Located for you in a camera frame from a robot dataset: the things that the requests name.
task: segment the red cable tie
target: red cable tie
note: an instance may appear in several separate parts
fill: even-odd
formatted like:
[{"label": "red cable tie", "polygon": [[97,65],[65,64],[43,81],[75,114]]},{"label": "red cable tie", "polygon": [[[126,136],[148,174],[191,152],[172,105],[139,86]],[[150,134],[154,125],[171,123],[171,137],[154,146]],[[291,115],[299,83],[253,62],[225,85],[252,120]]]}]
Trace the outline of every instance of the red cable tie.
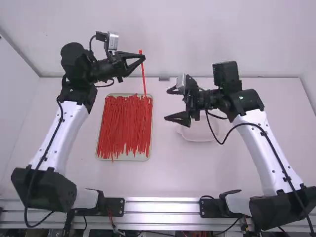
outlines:
[{"label": "red cable tie", "polygon": [[145,82],[145,69],[144,69],[144,64],[141,64],[141,68],[142,68],[142,76],[143,76],[143,87],[144,87],[144,94],[147,97],[147,91],[146,91],[146,82]]}]

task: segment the beige tray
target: beige tray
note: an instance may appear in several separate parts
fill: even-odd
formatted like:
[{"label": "beige tray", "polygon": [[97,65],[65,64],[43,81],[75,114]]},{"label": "beige tray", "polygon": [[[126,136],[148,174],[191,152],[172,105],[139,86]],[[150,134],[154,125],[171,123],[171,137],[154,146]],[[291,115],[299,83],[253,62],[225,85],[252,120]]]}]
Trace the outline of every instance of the beige tray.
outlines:
[{"label": "beige tray", "polygon": [[[131,95],[134,95],[134,94],[112,93],[112,94],[108,94],[105,98],[107,98],[108,96],[114,96],[114,97],[124,96],[124,97],[128,97],[128,96],[131,96]],[[152,139],[153,139],[153,117],[154,117],[154,115],[152,114],[152,130],[151,130],[151,141],[150,141],[151,145],[149,146],[149,156],[148,156],[148,158],[146,157],[145,154],[136,153],[136,155],[134,157],[133,153],[129,153],[128,156],[126,154],[119,155],[117,159],[114,159],[114,161],[115,160],[146,161],[146,160],[148,160],[150,158],[150,155],[151,155],[151,152],[152,152]],[[103,158],[98,157],[98,155],[97,155],[99,138],[100,138],[100,132],[101,132],[101,124],[102,124],[102,119],[100,119],[100,129],[99,129],[98,142],[97,142],[96,148],[95,148],[95,157],[97,159],[100,159],[100,160],[110,160],[110,161],[112,161],[112,159],[103,159]]]}]

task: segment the wire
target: wire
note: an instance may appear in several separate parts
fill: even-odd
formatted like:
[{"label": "wire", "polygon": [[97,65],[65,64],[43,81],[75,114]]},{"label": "wire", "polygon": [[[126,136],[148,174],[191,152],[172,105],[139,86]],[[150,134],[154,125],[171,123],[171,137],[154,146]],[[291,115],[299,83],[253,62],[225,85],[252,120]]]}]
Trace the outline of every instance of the wire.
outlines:
[{"label": "wire", "polygon": [[225,229],[224,231],[221,231],[219,233],[213,234],[211,236],[219,236],[225,232],[227,232],[228,230],[230,230],[241,218],[237,218],[227,229]]},{"label": "wire", "polygon": [[285,236],[290,237],[290,235],[281,226],[278,226],[278,228],[285,234]]},{"label": "wire", "polygon": [[92,48],[92,40],[93,40],[94,38],[96,38],[96,35],[92,36],[91,39],[90,39],[90,41],[89,41],[89,51],[90,51],[90,52],[92,52],[92,49],[91,49],[91,48]]},{"label": "wire", "polygon": [[83,216],[83,218],[84,218],[84,223],[85,223],[85,227],[84,227],[83,231],[85,231],[88,227],[88,223],[87,223],[87,219],[85,218],[85,216]]},{"label": "wire", "polygon": [[211,115],[211,116],[214,117],[214,118],[221,119],[221,120],[226,120],[226,119],[228,119],[228,117],[221,117],[221,116],[212,114],[212,113],[210,113],[209,111],[207,111],[207,114],[208,114],[208,115]]},{"label": "wire", "polygon": [[201,200],[202,198],[215,199],[215,198],[213,198],[213,197],[212,197],[212,196],[210,196],[210,195],[204,195],[204,196],[201,196],[199,199]]},{"label": "wire", "polygon": [[303,212],[304,212],[304,214],[305,214],[305,216],[306,216],[307,222],[308,222],[309,227],[310,227],[310,230],[311,230],[311,236],[315,236],[311,219],[310,219],[310,217],[309,217],[309,215],[308,215],[308,213],[307,213],[307,211],[306,211],[306,209],[305,209],[305,207],[304,207],[304,205],[303,205],[303,202],[302,202],[300,196],[298,195],[296,189],[294,188],[293,183],[292,183],[292,181],[291,181],[291,179],[290,179],[288,173],[286,172],[286,169],[284,168],[284,165],[283,165],[283,163],[282,163],[280,157],[278,156],[277,151],[276,151],[276,149],[274,148],[274,146],[273,146],[273,144],[272,144],[270,138],[268,137],[267,133],[265,132],[265,130],[264,130],[262,127],[260,127],[259,125],[255,124],[255,123],[243,122],[243,123],[237,124],[237,125],[235,125],[234,127],[232,127],[232,128],[228,131],[228,133],[226,134],[224,140],[223,140],[222,142],[220,142],[220,141],[217,139],[217,137],[216,137],[216,135],[214,134],[214,131],[213,131],[212,127],[211,127],[211,124],[210,124],[209,119],[208,119],[207,111],[205,111],[205,113],[206,113],[206,119],[207,119],[208,126],[209,126],[209,128],[210,128],[210,130],[211,130],[211,132],[212,132],[212,134],[213,134],[213,136],[214,136],[214,138],[215,138],[215,140],[216,140],[220,145],[223,145],[223,144],[226,142],[226,140],[227,140],[228,136],[230,135],[230,133],[231,133],[235,128],[238,128],[238,127],[240,127],[240,126],[250,125],[250,126],[256,127],[257,129],[259,129],[259,130],[261,131],[261,134],[267,139],[267,141],[268,141],[268,143],[269,143],[269,145],[270,145],[270,147],[271,147],[273,153],[275,154],[276,159],[277,159],[277,161],[278,161],[278,163],[279,163],[279,165],[280,165],[280,167],[281,167],[281,169],[282,169],[282,171],[283,171],[283,173],[284,173],[284,175],[285,175],[286,181],[289,183],[289,185],[290,185],[290,187],[291,187],[291,189],[292,189],[292,191],[293,191],[293,193],[294,193],[294,195],[295,195],[295,197],[296,197],[298,203],[300,204],[300,206],[301,206],[301,208],[302,208],[302,210],[303,210]]},{"label": "wire", "polygon": [[111,81],[112,81],[110,84],[107,84],[107,85],[98,85],[98,86],[96,86],[96,88],[100,88],[100,87],[109,87],[109,86],[113,85],[113,84],[114,84],[114,79],[113,79],[113,78],[110,78],[109,80],[111,80]]},{"label": "wire", "polygon": [[36,174],[37,174],[37,171],[38,169],[40,168],[40,165],[43,163],[43,161],[46,159],[46,155],[49,151],[49,148],[51,147],[51,144],[53,143],[53,140],[57,134],[57,131],[61,125],[61,123],[64,121],[64,110],[63,110],[63,107],[61,106],[61,103],[59,102],[59,96],[57,96],[56,98],[56,101],[57,101],[57,104],[59,106],[59,109],[60,109],[60,119],[59,119],[59,122],[57,124],[57,127],[53,133],[53,135],[51,136],[51,139],[48,143],[48,146],[43,154],[43,156],[40,158],[39,160],[39,163],[37,164],[35,170],[34,170],[34,173],[31,177],[31,181],[30,181],[30,184],[29,184],[29,188],[28,188],[28,192],[27,192],[27,195],[26,195],[26,199],[25,199],[25,203],[24,203],[24,222],[25,222],[25,225],[28,227],[28,228],[34,228],[38,225],[40,225],[43,221],[45,221],[51,214],[54,213],[54,211],[50,212],[47,216],[45,216],[42,220],[40,220],[38,223],[36,223],[35,225],[30,225],[29,222],[28,222],[28,206],[29,206],[29,201],[30,201],[30,195],[31,195],[31,190],[32,190],[32,187],[33,187],[33,183],[34,183],[34,180],[35,180],[35,177],[36,177]]}]

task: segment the table surface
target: table surface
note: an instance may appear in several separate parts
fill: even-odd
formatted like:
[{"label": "table surface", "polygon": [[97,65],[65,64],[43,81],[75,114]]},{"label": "table surface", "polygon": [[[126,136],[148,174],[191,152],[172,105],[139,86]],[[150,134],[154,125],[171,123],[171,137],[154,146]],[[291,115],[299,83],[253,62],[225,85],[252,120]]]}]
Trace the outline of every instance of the table surface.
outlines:
[{"label": "table surface", "polygon": [[[214,88],[213,79],[197,79],[199,86]],[[269,124],[291,166],[305,185],[315,185],[316,117],[299,78],[244,78],[243,89],[259,93]],[[61,80],[41,79],[1,182],[4,197],[13,186],[10,176],[17,166],[25,166],[40,147],[57,110],[56,96]],[[167,95],[175,84],[147,79],[147,92],[153,96],[152,154],[148,161],[97,160],[98,139],[104,98],[109,93],[142,93],[140,78],[100,88],[92,112],[74,142],[66,169],[68,179],[78,186],[103,190],[106,196],[200,197],[242,189],[260,195],[261,184],[252,158],[237,131],[225,145],[214,142],[188,142],[176,132],[177,124],[164,116],[184,110],[180,95]],[[231,124],[219,121],[220,133]]]}]

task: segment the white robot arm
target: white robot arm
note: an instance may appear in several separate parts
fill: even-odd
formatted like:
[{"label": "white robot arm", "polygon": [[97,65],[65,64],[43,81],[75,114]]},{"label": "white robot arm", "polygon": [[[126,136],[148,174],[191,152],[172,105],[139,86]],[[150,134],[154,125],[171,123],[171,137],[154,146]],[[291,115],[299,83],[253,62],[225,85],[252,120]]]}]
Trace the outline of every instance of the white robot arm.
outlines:
[{"label": "white robot arm", "polygon": [[[11,175],[11,181],[25,206],[24,220],[29,228],[40,222],[35,225],[28,223],[28,208],[66,212],[67,230],[64,236],[69,233],[75,211],[81,215],[108,216],[111,213],[112,216],[123,216],[123,198],[104,197],[100,190],[77,189],[65,177],[73,142],[90,114],[97,95],[94,84],[109,80],[114,83],[114,77],[118,82],[123,82],[122,78],[129,76],[145,60],[142,54],[113,53],[118,46],[116,33],[96,32],[91,40],[94,38],[104,42],[106,59],[97,60],[91,48],[85,50],[79,43],[69,43],[62,48],[61,64],[66,74],[57,97],[59,109],[53,124],[30,164],[26,168],[15,168]],[[136,61],[127,64],[127,59]]]},{"label": "white robot arm", "polygon": [[[165,117],[165,120],[190,127],[191,119],[199,120],[200,111],[219,109],[242,136],[260,176],[263,196],[249,197],[241,190],[228,191],[219,199],[200,199],[202,218],[234,217],[244,214],[253,218],[262,230],[302,220],[316,206],[316,187],[305,187],[287,161],[267,120],[264,105],[254,89],[242,89],[236,62],[213,64],[215,90],[203,90],[189,75],[178,77],[168,94],[181,94],[186,110]],[[209,127],[215,136],[210,123]]]}]

